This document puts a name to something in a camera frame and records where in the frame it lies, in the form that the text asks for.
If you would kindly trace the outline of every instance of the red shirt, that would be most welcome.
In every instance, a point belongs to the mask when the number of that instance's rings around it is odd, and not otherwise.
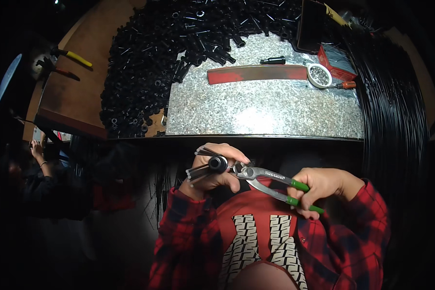
[[[298,247],[308,289],[380,289],[390,223],[382,197],[365,182],[347,203],[356,217],[354,231],[331,224],[327,213],[316,221],[296,217],[288,205],[258,190],[228,200],[219,207],[218,218],[210,198],[195,201],[172,188],[148,288],[216,289],[226,247],[235,236],[231,216],[253,212],[263,260],[270,256],[269,248],[261,246],[269,244],[263,225],[269,226],[269,221],[264,215],[291,216],[290,236]]]

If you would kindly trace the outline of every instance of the black wire coil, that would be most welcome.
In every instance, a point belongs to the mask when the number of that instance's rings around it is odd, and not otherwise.
[[[419,197],[426,181],[429,135],[418,79],[408,54],[389,38],[360,29],[339,31],[359,73],[363,174],[393,215]],[[395,217],[394,222],[399,224],[401,218]]]

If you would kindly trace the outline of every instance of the wooden surface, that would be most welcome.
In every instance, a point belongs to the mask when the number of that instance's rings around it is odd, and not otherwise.
[[[100,94],[104,89],[112,39],[117,34],[117,28],[125,25],[133,15],[133,7],[140,8],[144,5],[145,0],[103,0],[71,28],[59,48],[73,51],[92,62],[93,71],[67,57],[59,57],[57,67],[76,74],[81,81],[52,73],[40,98],[38,115],[64,125],[62,128],[74,128],[92,136],[106,138],[99,117],[102,109]],[[38,95],[37,86],[34,93]],[[35,109],[29,106],[28,116],[31,120],[33,110]],[[153,125],[147,136],[164,131],[160,125],[162,114],[151,116],[151,119]]]
[[[435,86],[429,71],[419,55],[417,48],[407,34],[402,34],[396,27],[385,32],[385,34],[396,44],[399,44],[409,55],[412,66],[416,72],[422,98],[425,104],[425,115],[427,117],[427,128],[435,122]]]

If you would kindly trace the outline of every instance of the red plaid shirt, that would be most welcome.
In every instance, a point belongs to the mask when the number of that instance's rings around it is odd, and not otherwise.
[[[301,263],[308,289],[380,289],[390,237],[387,208],[371,182],[347,203],[354,230],[321,219],[297,219],[306,238]],[[160,223],[148,289],[215,289],[223,250],[211,199],[195,201],[172,188]]]

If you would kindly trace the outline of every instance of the screwdriver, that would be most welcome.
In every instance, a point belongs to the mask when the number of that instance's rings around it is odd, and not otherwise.
[[[352,88],[356,88],[356,83],[354,81],[342,82],[341,84],[336,84],[330,87],[326,87],[326,89],[352,89]]]

